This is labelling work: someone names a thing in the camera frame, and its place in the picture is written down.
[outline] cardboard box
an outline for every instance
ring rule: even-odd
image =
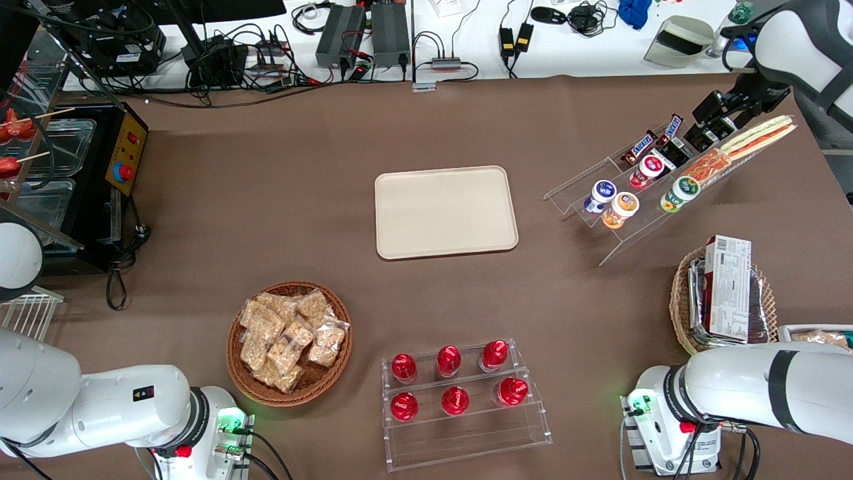
[[[746,343],[752,242],[715,235],[705,248],[705,329]]]

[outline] red bottle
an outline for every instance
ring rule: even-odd
[[[391,373],[399,383],[410,385],[418,379],[418,366],[411,355],[399,354],[391,362]]]
[[[418,399],[409,392],[394,395],[391,399],[391,415],[401,422],[408,422],[418,414]]]
[[[456,375],[459,370],[459,365],[462,364],[462,355],[459,349],[453,345],[448,345],[438,351],[436,358],[436,372],[444,378],[450,378]]]
[[[527,396],[527,382],[520,378],[507,377],[495,385],[495,403],[500,407],[515,407]]]
[[[448,415],[462,415],[469,402],[468,393],[459,387],[450,387],[441,395],[441,407]]]
[[[509,345],[503,340],[495,340],[483,347],[483,353],[480,354],[477,363],[479,363],[483,372],[495,372],[501,368],[503,362],[507,361],[508,355]]]

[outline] brown wicker basket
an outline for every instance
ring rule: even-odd
[[[672,326],[676,331],[678,342],[691,355],[695,355],[702,350],[707,350],[708,347],[699,345],[693,340],[690,335],[690,290],[688,285],[690,262],[705,257],[705,247],[694,250],[690,255],[684,257],[682,263],[678,265],[676,277],[672,280],[672,296],[670,297],[670,317],[672,318]],[[773,297],[773,291],[764,274],[756,268],[758,276],[764,284],[764,292],[761,298],[761,305],[767,315],[767,326],[770,333],[771,342],[779,342],[779,334],[776,328],[776,300]]]
[[[310,349],[305,349],[297,364],[304,368],[305,371],[296,383],[296,387],[293,389],[293,392],[289,394],[283,393],[279,389],[268,387],[266,384],[258,381],[252,376],[249,371],[249,367],[240,360],[240,351],[243,347],[242,343],[240,343],[240,337],[245,330],[245,328],[240,325],[241,312],[237,314],[237,317],[234,319],[234,323],[231,324],[231,330],[228,333],[228,345],[225,348],[225,360],[228,363],[228,374],[231,376],[231,380],[234,381],[234,385],[237,385],[237,388],[252,400],[271,407],[294,407],[296,405],[302,405],[303,403],[314,400],[324,391],[328,390],[344,371],[346,362],[349,361],[352,353],[352,321],[350,319],[350,315],[346,312],[344,303],[340,301],[338,296],[321,285],[300,281],[273,285],[264,289],[264,291],[276,295],[293,296],[305,295],[314,289],[320,289],[320,291],[322,291],[326,296],[329,305],[332,306],[335,316],[338,317],[338,319],[349,323],[350,328],[346,332],[344,341],[340,345],[338,358],[334,361],[334,364],[328,368],[308,361],[307,356]]]

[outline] brown table surface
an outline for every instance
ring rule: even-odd
[[[258,431],[296,480],[330,480],[388,476],[381,358],[513,337],[542,392],[554,445],[390,477],[617,479],[618,396],[649,366],[687,360],[667,309],[672,275],[708,237],[752,240],[782,324],[846,323],[853,307],[853,215],[805,125],[603,267],[596,265],[612,243],[591,238],[576,220],[560,221],[542,200],[733,81],[501,80],[418,95],[409,84],[348,85],[226,110],[134,102],[152,129],[136,199],[154,234],[125,275],[129,306],[107,309],[104,276],[44,278],[42,286],[67,296],[46,341],[74,354],[84,372],[164,363],[194,385],[222,386],[258,415]],[[777,113],[798,110],[788,99]],[[514,250],[403,261],[376,254],[378,175],[480,165],[508,172],[520,237]],[[225,336],[244,299],[289,279],[340,296],[354,349],[325,395],[273,409],[231,383]],[[841,442],[757,433],[759,478],[843,478],[853,470]],[[723,469],[703,477],[729,478],[739,442],[726,435]],[[38,464],[57,480],[146,477],[124,445]],[[34,478],[7,458],[0,477]]]

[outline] clear acrylic stand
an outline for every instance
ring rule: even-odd
[[[655,135],[660,136],[660,133],[665,130],[667,125],[659,126],[654,129],[653,132]],[[727,140],[728,139],[723,139],[722,141],[714,143],[705,152],[693,155],[693,157],[691,157],[683,166],[673,172],[669,172],[666,175],[658,177],[653,180],[648,187],[638,191],[637,188],[633,187],[629,182],[629,177],[635,167],[628,165],[620,158],[623,153],[631,149],[631,147],[640,141],[640,139],[637,138],[634,142],[613,152],[607,158],[599,161],[583,173],[580,173],[573,179],[546,193],[543,200],[550,200],[554,206],[560,210],[560,213],[567,218],[576,215],[583,221],[583,223],[586,224],[587,227],[599,230],[608,230],[613,234],[613,236],[615,236],[618,243],[604,258],[604,260],[598,264],[599,266],[602,266],[614,256],[624,252],[631,245],[637,243],[648,234],[657,230],[673,215],[682,214],[681,212],[677,214],[670,214],[663,210],[660,207],[660,197],[672,188],[672,184],[676,179],[678,179],[678,177],[682,176],[682,172],[690,168],[696,161],[704,157],[707,153],[726,143]],[[705,194],[715,183],[726,178],[731,174],[731,172],[762,151],[762,149],[758,150],[732,163],[732,165],[721,171],[710,181],[706,182],[699,194]],[[587,197],[589,197],[589,194],[592,191],[592,186],[595,182],[603,179],[611,180],[616,184],[617,191],[628,191],[636,195],[640,200],[640,209],[637,210],[637,213],[633,217],[627,219],[622,227],[616,230],[607,228],[599,221],[601,214],[591,214],[583,207],[583,202]],[[682,211],[686,208],[690,208],[690,206],[691,203],[684,205],[682,207]]]
[[[488,373],[477,363],[484,344],[460,348],[462,363],[453,378],[441,378],[435,372],[438,352],[415,355],[418,379],[411,385],[393,377],[391,360],[382,361],[382,424],[389,472],[553,442],[542,396],[515,341],[507,343],[507,361],[497,372]],[[499,407],[494,401],[495,385],[507,377],[521,378],[530,385],[524,402],[516,407]],[[468,409],[455,417],[441,407],[441,396],[451,386],[463,388],[470,397]],[[418,401],[418,414],[409,422],[391,415],[391,400],[400,392],[409,392]]]

